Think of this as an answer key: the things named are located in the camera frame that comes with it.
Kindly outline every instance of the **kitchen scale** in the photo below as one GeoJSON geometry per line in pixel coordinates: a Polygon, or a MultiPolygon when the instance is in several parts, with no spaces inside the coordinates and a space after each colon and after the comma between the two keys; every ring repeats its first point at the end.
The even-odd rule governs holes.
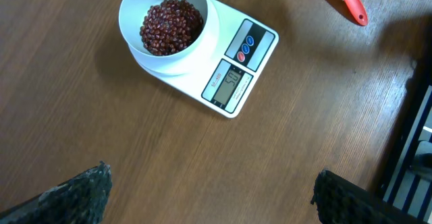
{"type": "Polygon", "coordinates": [[[207,7],[204,36],[194,42],[193,52],[175,62],[152,63],[151,59],[143,59],[142,52],[132,43],[129,48],[149,74],[233,118],[246,102],[279,36],[268,26],[217,0],[207,0],[207,7]]]}

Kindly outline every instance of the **blue button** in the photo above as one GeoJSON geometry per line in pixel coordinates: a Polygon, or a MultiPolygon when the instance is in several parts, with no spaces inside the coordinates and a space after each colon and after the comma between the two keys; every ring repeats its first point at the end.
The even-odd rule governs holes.
{"type": "Polygon", "coordinates": [[[247,36],[246,43],[248,43],[249,46],[254,46],[254,38],[252,36],[247,36]]]}
{"type": "Polygon", "coordinates": [[[249,52],[250,52],[249,46],[247,44],[243,44],[242,45],[242,51],[245,55],[249,54],[249,52]]]}

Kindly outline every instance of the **wooden table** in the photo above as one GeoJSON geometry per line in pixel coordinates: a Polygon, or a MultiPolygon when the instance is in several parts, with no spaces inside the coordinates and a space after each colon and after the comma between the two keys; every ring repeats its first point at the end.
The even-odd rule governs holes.
{"type": "Polygon", "coordinates": [[[0,211],[104,160],[104,223],[318,223],[328,168],[371,185],[432,0],[220,0],[279,32],[226,119],[142,71],[122,0],[0,0],[0,211]]]}

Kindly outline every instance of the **bowl rim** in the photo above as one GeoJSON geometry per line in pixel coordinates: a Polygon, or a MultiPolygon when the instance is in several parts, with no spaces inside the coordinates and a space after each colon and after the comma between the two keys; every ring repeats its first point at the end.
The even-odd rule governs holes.
{"type": "Polygon", "coordinates": [[[153,55],[152,53],[150,53],[150,51],[148,51],[150,54],[147,54],[147,53],[143,53],[142,51],[140,51],[140,50],[138,50],[137,48],[135,48],[134,45],[130,44],[130,43],[128,42],[127,38],[125,37],[124,33],[123,33],[122,27],[121,27],[121,25],[120,25],[120,18],[121,18],[120,14],[121,14],[121,12],[122,12],[121,10],[122,10],[122,7],[123,7],[123,3],[124,3],[124,1],[125,1],[125,0],[121,0],[120,8],[119,8],[119,17],[118,17],[118,22],[119,22],[119,28],[120,28],[121,36],[123,37],[123,39],[126,41],[126,43],[129,45],[129,47],[130,47],[131,49],[134,49],[135,51],[139,52],[140,54],[142,54],[142,55],[144,55],[144,56],[147,56],[147,57],[150,57],[150,58],[172,58],[172,57],[179,57],[179,56],[181,56],[181,55],[184,55],[184,54],[186,54],[186,52],[188,52],[188,51],[189,51],[189,53],[190,53],[190,49],[193,49],[191,46],[192,46],[192,45],[193,45],[193,44],[194,44],[194,43],[195,43],[199,38],[202,38],[202,36],[203,36],[203,31],[204,31],[204,29],[206,28],[206,25],[207,25],[207,20],[209,19],[209,1],[208,1],[208,0],[205,0],[206,6],[207,6],[207,16],[206,16],[206,20],[205,20],[204,26],[202,27],[202,31],[201,31],[200,35],[195,39],[195,41],[191,44],[191,46],[187,47],[186,49],[184,49],[184,50],[182,50],[182,51],[180,51],[180,52],[177,52],[177,53],[175,53],[175,54],[172,54],[172,55],[162,55],[162,56],[158,56],[158,55],[153,55]]]}

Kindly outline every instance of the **red button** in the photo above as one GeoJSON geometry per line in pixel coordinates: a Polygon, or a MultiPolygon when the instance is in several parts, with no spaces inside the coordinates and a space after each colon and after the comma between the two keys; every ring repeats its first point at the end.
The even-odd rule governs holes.
{"type": "Polygon", "coordinates": [[[237,53],[237,59],[240,62],[243,62],[245,60],[243,52],[240,51],[240,52],[237,53]]]}

